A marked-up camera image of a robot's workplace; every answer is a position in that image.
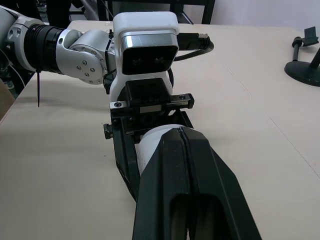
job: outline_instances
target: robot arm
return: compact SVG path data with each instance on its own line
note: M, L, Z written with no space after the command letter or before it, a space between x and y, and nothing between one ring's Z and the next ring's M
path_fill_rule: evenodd
M16 67L64 74L93 85L103 83L108 73L108 33L48 26L2 6L0 16L0 50Z
M208 35L179 33L171 12L118 14L114 34L47 26L1 6L0 17L0 68L103 83L110 94L104 134L136 201L133 240L261 239L237 178L182 111L193 96L173 95L171 65L212 51Z

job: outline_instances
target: metal screw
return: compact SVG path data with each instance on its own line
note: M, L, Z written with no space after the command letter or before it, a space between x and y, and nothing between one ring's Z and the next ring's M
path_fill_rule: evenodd
M114 106L115 106L116 108L120 108L120 107L122 106L122 104L121 104L121 102L116 102L116 103L114 104Z
M115 127L118 126L118 125L119 125L118 119L114 119L114 120L112 121L112 124L113 124Z

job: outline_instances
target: wooden table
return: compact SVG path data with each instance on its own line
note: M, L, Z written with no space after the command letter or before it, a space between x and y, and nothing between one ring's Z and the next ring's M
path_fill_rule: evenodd
M73 21L108 30L110 22ZM181 25L214 52L175 62L174 94L192 93L195 129L237 176L263 240L320 236L320 88L288 77L290 28ZM310 61L317 46L302 48ZM0 124L1 240L129 240L135 202L105 140L102 85L41 74Z

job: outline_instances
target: black plastic part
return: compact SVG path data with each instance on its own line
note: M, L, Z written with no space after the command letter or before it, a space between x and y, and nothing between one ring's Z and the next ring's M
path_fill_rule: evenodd
M310 63L310 68L318 70L318 67L320 65L320 48L319 50L316 52L314 58L312 59L311 63Z
M236 176L202 133L162 135L139 186L133 240L261 240Z
M112 123L116 166L133 199L137 201L140 174L134 139L131 135L125 134L123 117L114 118Z
M299 45L296 44L293 47L293 57L292 57L292 61L298 61L298 55L299 55Z
M302 42L303 42L302 38L297 36L292 42L292 47L294 48L296 45L301 47L302 46Z
M309 62L305 62L305 61L288 62L284 67L284 71L291 78L299 82L320 87L320 68L310 67Z
M56 47L63 28L34 25L25 34L24 53L29 64L38 70L58 73Z
M170 94L162 78L127 81L125 83L129 108L170 102Z
M316 36L316 27L310 27L304 30L304 38L302 39L303 46L308 47L314 44L318 44L318 37Z
M167 71L178 52L177 46L131 47L123 51L122 73L151 74Z

